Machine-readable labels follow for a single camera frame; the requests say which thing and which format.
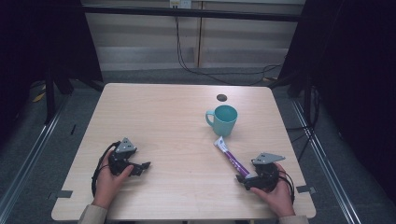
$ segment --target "teal mug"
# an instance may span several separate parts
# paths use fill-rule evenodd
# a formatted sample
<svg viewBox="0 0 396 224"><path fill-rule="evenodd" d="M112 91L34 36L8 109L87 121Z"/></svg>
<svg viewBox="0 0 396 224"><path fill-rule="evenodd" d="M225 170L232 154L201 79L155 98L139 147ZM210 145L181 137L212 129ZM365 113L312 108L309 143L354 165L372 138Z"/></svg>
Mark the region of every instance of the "teal mug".
<svg viewBox="0 0 396 224"><path fill-rule="evenodd" d="M236 123L238 112L230 105L220 105L215 110L208 110L205 114L206 122L218 136L228 136Z"/></svg>

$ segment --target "black cable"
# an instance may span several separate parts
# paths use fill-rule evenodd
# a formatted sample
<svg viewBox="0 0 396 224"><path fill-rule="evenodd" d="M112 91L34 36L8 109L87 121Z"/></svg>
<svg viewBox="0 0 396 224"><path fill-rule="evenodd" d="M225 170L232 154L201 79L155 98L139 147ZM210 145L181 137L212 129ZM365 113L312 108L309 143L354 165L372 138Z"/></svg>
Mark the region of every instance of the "black cable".
<svg viewBox="0 0 396 224"><path fill-rule="evenodd" d="M308 133L309 133L308 139L306 139L305 145L304 145L303 150L301 151L301 153L300 153L300 155L299 155L299 157L297 159L297 162L300 162L301 158L303 157L303 155L305 153L305 150L306 150L306 147L308 146L308 143L309 143L309 141L312 138L313 131L314 131L313 129L308 131Z"/></svg>
<svg viewBox="0 0 396 224"><path fill-rule="evenodd" d="M288 132L292 132L292 131L300 131L300 130L304 130L307 128L310 128L311 126L302 126L302 127L297 127L297 128L287 128L286 131Z"/></svg>
<svg viewBox="0 0 396 224"><path fill-rule="evenodd" d="M293 142L299 140L300 138L302 138L302 137L304 137L304 136L305 136L305 133L303 133L302 135L300 135L299 137L297 137L296 139L294 139L294 140L292 140L292 141L290 141L290 142L293 143Z"/></svg>
<svg viewBox="0 0 396 224"><path fill-rule="evenodd" d="M312 87L314 89L314 107L315 107L315 116L314 116L314 121L312 122L313 129L315 129L317 122L318 122L318 116L319 116L319 109L320 109L320 96L318 94L318 90L315 86Z"/></svg>
<svg viewBox="0 0 396 224"><path fill-rule="evenodd" d="M180 35L179 35L179 28L178 28L178 17L175 17L175 23L176 23L176 29L177 29L177 60L178 60L178 63L180 64L180 66L184 70L186 70L186 71L188 71L190 73L193 73L195 75L210 77L210 78L212 78L212 79L214 79L216 81L219 81L219 82L231 85L231 86L253 86L253 85L256 85L256 84L262 82L262 80L265 78L265 73L266 72L274 70L275 68L277 68L277 67L282 65L282 64L267 65L267 66L265 66L262 69L261 72L252 72L252 73L203 73L203 72L192 71L185 64L184 59L183 59L183 55L181 53ZM218 76L218 75L260 75L260 74L262 74L262 77L258 81L255 81L255 82L249 83L249 84L234 84L234 83L231 83L231 82L227 82L227 81L221 80L221 79L219 79L217 77L212 77L212 76Z"/></svg>
<svg viewBox="0 0 396 224"><path fill-rule="evenodd" d="M283 78L281 78L281 79L278 79L277 81L275 81L275 82L269 84L267 87L268 87L269 89L273 90L274 88L279 87L279 86L286 86L286 85L289 85L290 82L291 82L295 77L299 76L299 74L300 74L300 71L294 71L294 72L292 72L290 75L288 75L288 76L286 76L286 77L283 77Z"/></svg>
<svg viewBox="0 0 396 224"><path fill-rule="evenodd" d="M290 175L288 175L286 172L284 172L284 171L279 171L279 172L285 174L290 179L290 181L289 181L286 177L279 176L280 179L284 180L289 185L291 203L294 203L295 195L294 195L293 180L291 179Z"/></svg>
<svg viewBox="0 0 396 224"><path fill-rule="evenodd" d="M100 167L100 166L102 165L103 159L105 158L105 155L107 154L107 152L108 152L112 147L118 147L119 145L120 145L120 141L111 144L111 145L105 150L105 152L103 153L102 157L99 159L98 165L96 166L95 172L93 173L93 176L92 176L91 189L92 189L92 195L93 195L93 197L95 196L95 193L96 193L96 180L97 180L97 178L98 178L98 176L99 176L99 173L102 171L103 168L105 168L106 166L108 166L108 165L105 165L105 166Z"/></svg>

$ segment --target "electrical cord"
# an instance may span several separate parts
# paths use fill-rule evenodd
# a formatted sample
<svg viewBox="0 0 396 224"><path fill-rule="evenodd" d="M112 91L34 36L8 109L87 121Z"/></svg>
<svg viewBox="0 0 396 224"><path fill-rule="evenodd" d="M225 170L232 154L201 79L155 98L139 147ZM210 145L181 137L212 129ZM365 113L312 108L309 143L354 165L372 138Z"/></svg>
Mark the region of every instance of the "electrical cord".
<svg viewBox="0 0 396 224"><path fill-rule="evenodd" d="M312 124L310 127L307 127L307 133L308 133L308 139L306 140L303 150L301 151L299 157L297 158L297 161L300 162L301 158L303 157L306 147L308 146L309 141L312 139L312 136L314 134L315 131L315 127L317 125L318 122L318 115L319 115L319 108L320 108L320 96L318 94L318 90L316 89L315 86L312 87L312 89L314 90L314 107L315 107L315 116L314 116L314 120L312 121Z"/></svg>
<svg viewBox="0 0 396 224"><path fill-rule="evenodd" d="M291 179L290 175L288 175L286 172L284 172L284 171L279 171L279 172L286 175L286 177L279 176L279 178L284 180L289 185L291 203L294 203L295 195L294 195L294 183L293 183L293 180Z"/></svg>
<svg viewBox="0 0 396 224"><path fill-rule="evenodd" d="M108 165L105 165L105 166L100 167L100 166L102 165L103 159L105 158L105 155L107 154L107 152L108 152L111 148L113 148L113 147L118 147L119 145L120 145L120 141L111 144L111 145L105 150L105 152L103 153L102 157L99 159L98 165L96 166L95 172L93 173L93 176L92 176L91 189L92 189L92 195L93 195L93 197L95 196L95 193L96 193L96 181L97 181L97 179L98 179L99 173L102 171L103 168L109 166L109 164L108 164Z"/></svg>
<svg viewBox="0 0 396 224"><path fill-rule="evenodd" d="M310 128L311 126L302 126L302 127L297 127L297 128L287 128L286 131L288 132L292 132L292 131L300 131L300 130L304 130L307 128Z"/></svg>
<svg viewBox="0 0 396 224"><path fill-rule="evenodd" d="M299 137L295 138L294 140L292 140L292 141L290 141L290 142L293 143L293 142L299 140L300 138L302 138L302 137L304 137L304 136L305 136L305 133L303 133L302 135L300 135Z"/></svg>
<svg viewBox="0 0 396 224"><path fill-rule="evenodd" d="M271 64L271 65L265 66L262 69L261 72L252 72L252 73L203 73L203 72L192 71L185 64L184 59L183 59L183 55L181 53L180 35L179 35L179 27L178 27L178 17L175 17L175 23L176 23L176 29L177 29L177 60L178 60L178 63L180 64L180 66L184 70L186 70L186 71L188 71L188 72L190 72L192 74L199 75L199 76L210 77L210 78L212 78L212 79L214 79L216 81L219 81L221 83L228 84L228 85L231 85L231 86L253 86L253 85L256 85L256 84L262 82L262 80L265 78L265 73L266 72L269 72L271 70L276 69L279 66L282 66L282 63L281 64ZM254 81L252 83L235 84L235 83L231 83L231 82L227 82L227 81L221 80L221 79L219 79L217 77L213 77L213 76L220 76L220 75L262 75L262 76L261 76L261 78L259 80Z"/></svg>

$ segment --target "wooden table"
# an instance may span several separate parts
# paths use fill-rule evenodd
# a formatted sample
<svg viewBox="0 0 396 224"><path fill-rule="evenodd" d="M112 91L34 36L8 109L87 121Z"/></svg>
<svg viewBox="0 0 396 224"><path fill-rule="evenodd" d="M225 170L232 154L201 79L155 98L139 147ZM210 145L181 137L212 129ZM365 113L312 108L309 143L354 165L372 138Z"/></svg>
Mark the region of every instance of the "wooden table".
<svg viewBox="0 0 396 224"><path fill-rule="evenodd" d="M226 102L218 94L228 97ZM268 205L235 178L237 172L213 143L218 138L205 112L232 105L238 120L225 142L254 172L250 160L261 152L285 156L280 164L295 186L304 177L271 90L264 87L107 84L64 182L71 198L57 200L55 220L79 219L92 202L91 177L99 157L128 137L137 152L130 161L151 161L130 177L108 212L118 220L220 220L274 217ZM297 193L297 215L316 213L309 193Z"/></svg>

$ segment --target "aluminum rail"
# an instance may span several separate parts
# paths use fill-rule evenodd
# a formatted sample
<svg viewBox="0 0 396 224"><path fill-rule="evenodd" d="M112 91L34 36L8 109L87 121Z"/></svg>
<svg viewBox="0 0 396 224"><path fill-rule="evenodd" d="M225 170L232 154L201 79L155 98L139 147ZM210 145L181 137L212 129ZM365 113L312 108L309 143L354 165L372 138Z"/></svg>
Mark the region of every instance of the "aluminum rail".
<svg viewBox="0 0 396 224"><path fill-rule="evenodd" d="M292 101L294 109L297 113L297 117L300 120L301 124L306 127L307 122L304 119L304 111L299 102ZM332 164L330 163L327 155L319 142L315 133L307 128L305 129L306 136L310 138L311 146L314 149L315 155L319 161L319 164L323 170L323 173L326 175L326 178L329 182L330 187L332 188L332 192L334 193L337 202L339 203L341 210L343 211L346 220L351 224L361 224L361 220L359 219L358 213L353 205L352 201L349 200L346 191L344 190L341 182L339 181L334 169L332 168Z"/></svg>
<svg viewBox="0 0 396 224"><path fill-rule="evenodd" d="M58 109L57 113L55 113L52 120L48 124L44 125L41 134L35 141L35 144L32 147L23 165L21 166L21 169L18 171L11 185L8 186L7 191L2 196L0 200L0 224L6 223L15 202L18 200L18 197L23 190L29 174L32 172L32 169L35 167L38 158L40 157L42 151L44 150L44 147L50 139L50 136L56 124L58 123L60 114L64 110L64 106L66 105L67 101L68 96L63 98L63 100L60 102L60 108Z"/></svg>

